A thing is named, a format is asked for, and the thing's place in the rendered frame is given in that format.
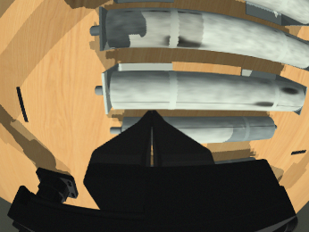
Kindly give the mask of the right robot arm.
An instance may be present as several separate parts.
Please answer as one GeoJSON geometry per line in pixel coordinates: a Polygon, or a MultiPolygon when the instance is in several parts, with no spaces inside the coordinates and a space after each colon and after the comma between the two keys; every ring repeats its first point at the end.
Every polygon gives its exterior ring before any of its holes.
{"type": "Polygon", "coordinates": [[[286,223],[285,225],[281,226],[280,228],[277,228],[276,230],[272,232],[293,232],[297,227],[298,219],[297,216],[286,223]]]}

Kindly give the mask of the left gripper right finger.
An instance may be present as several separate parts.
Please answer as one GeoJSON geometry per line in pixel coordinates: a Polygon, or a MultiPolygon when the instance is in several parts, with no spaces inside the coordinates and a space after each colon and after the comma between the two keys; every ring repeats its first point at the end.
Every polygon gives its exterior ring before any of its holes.
{"type": "Polygon", "coordinates": [[[215,164],[208,148],[174,128],[156,110],[152,110],[152,147],[154,167],[215,164]]]}

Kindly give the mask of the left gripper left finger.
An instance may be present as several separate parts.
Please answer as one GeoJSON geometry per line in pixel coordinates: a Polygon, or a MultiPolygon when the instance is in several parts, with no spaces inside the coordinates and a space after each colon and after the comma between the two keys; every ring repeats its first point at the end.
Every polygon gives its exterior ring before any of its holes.
{"type": "Polygon", "coordinates": [[[97,147],[91,154],[88,165],[91,163],[114,163],[138,164],[141,167],[150,167],[152,152],[151,129],[152,111],[147,111],[136,124],[97,147]]]}

